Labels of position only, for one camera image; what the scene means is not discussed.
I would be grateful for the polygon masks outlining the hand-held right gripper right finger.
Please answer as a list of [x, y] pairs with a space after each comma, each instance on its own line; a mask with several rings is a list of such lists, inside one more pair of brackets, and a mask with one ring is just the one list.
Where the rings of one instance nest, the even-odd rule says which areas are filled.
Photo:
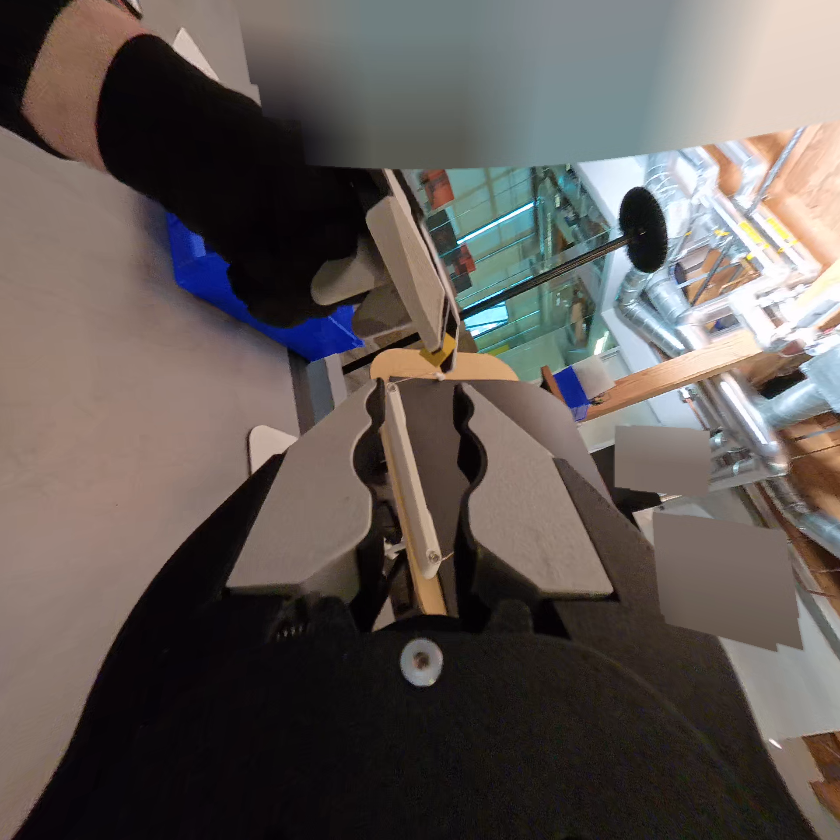
[[614, 586], [559, 470], [609, 496], [571, 412], [526, 382], [462, 382], [454, 392], [458, 467], [455, 580], [460, 607], [505, 599], [602, 600]]

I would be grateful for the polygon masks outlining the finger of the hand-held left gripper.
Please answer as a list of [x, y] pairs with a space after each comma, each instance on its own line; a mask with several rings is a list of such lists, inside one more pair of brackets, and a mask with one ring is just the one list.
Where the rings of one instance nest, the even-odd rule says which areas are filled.
[[432, 351], [453, 334], [459, 345], [455, 291], [427, 224], [369, 222], [369, 231], [352, 259], [352, 289], [361, 297], [353, 330], [372, 340], [409, 329]]
[[407, 200], [384, 196], [365, 216], [355, 255], [327, 261], [311, 281], [320, 307], [354, 305], [351, 326], [363, 341], [399, 329], [431, 352], [445, 347], [450, 296]]

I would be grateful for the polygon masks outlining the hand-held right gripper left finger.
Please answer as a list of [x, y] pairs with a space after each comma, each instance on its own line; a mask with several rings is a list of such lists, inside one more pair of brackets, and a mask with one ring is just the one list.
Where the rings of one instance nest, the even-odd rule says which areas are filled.
[[234, 568], [233, 592], [336, 596], [360, 590], [357, 550], [373, 517], [371, 490], [354, 456], [375, 430], [368, 403], [382, 405], [370, 380], [285, 452]]

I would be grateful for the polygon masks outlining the small yellow cube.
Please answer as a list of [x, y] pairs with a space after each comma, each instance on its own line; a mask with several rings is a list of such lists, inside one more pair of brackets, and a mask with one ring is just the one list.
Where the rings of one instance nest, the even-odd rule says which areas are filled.
[[458, 340], [453, 334], [446, 334], [442, 346], [435, 351], [420, 350], [421, 358], [434, 368], [438, 379], [445, 378], [454, 368], [457, 358]]

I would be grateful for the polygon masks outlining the blue storage bin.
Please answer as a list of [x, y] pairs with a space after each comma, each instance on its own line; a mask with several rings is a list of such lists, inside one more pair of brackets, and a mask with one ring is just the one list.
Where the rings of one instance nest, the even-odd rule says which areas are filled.
[[205, 246], [175, 215], [165, 214], [170, 239], [175, 283], [221, 312], [264, 334], [306, 361], [359, 349], [363, 341], [352, 329], [353, 306], [341, 306], [333, 314], [311, 318], [297, 327], [280, 329], [258, 321], [236, 298], [227, 277], [228, 264]]

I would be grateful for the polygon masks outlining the person's left hand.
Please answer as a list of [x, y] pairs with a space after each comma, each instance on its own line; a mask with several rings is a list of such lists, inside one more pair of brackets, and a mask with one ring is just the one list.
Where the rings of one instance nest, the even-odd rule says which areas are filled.
[[294, 122], [140, 35], [108, 70], [97, 129], [107, 172], [200, 235], [258, 321], [289, 329], [340, 307], [320, 307], [310, 285], [327, 261], [355, 255], [358, 170], [306, 163]]

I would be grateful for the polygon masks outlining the black board with wooden edge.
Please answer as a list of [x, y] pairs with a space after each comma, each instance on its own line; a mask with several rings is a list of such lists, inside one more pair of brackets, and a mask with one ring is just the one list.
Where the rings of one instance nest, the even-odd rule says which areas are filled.
[[515, 379], [510, 367], [489, 355], [460, 353], [456, 367], [442, 382], [435, 380], [436, 372], [419, 350], [387, 350], [371, 365], [372, 379], [403, 380], [398, 387], [407, 432], [444, 555], [437, 577], [448, 610], [456, 614], [455, 567], [450, 554], [455, 548], [460, 501], [468, 486], [457, 465], [460, 435], [454, 422], [456, 382], [472, 382], [553, 457], [568, 461], [605, 499], [610, 495], [570, 409], [557, 397], [534, 383]]

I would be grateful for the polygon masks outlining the small blue bin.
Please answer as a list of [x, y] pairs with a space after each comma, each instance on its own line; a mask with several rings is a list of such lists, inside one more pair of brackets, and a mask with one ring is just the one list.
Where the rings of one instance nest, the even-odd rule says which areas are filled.
[[587, 419], [590, 409], [590, 398], [586, 395], [581, 380], [573, 366], [567, 366], [553, 375], [560, 397], [570, 409], [576, 422]]

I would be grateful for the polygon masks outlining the white paper towel roll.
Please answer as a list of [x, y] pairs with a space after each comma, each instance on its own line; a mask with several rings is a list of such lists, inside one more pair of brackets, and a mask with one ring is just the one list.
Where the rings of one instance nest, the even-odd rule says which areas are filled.
[[615, 385], [615, 380], [601, 354], [579, 360], [573, 363], [571, 368], [590, 403], [609, 392]]

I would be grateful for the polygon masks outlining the silver insulated pipe run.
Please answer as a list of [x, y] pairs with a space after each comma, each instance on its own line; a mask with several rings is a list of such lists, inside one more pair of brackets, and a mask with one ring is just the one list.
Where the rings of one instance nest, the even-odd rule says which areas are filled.
[[811, 252], [763, 200], [780, 164], [767, 166], [741, 141], [721, 151], [739, 171], [733, 196], [722, 191], [710, 152], [650, 154], [645, 187], [668, 229], [665, 263], [630, 269], [616, 294], [624, 321], [666, 357], [716, 349], [744, 333], [770, 361], [804, 354], [804, 381], [764, 399], [728, 369], [689, 381], [718, 421], [711, 484], [734, 487], [779, 479], [790, 470], [778, 432], [820, 413], [838, 413], [838, 271]]

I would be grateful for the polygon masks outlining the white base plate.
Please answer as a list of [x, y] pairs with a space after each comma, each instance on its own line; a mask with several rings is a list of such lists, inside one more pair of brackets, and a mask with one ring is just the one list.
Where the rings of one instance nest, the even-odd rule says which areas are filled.
[[253, 427], [247, 440], [248, 473], [254, 475], [270, 458], [284, 455], [297, 441], [297, 435], [267, 425]]

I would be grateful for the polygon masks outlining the white bracket bar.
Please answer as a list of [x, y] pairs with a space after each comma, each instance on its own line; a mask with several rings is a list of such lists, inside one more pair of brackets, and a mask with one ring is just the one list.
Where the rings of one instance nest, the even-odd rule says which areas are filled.
[[434, 520], [429, 510], [419, 475], [405, 408], [397, 384], [385, 384], [385, 420], [383, 445], [395, 494], [402, 504], [403, 533], [413, 547], [419, 573], [432, 580], [443, 560]]

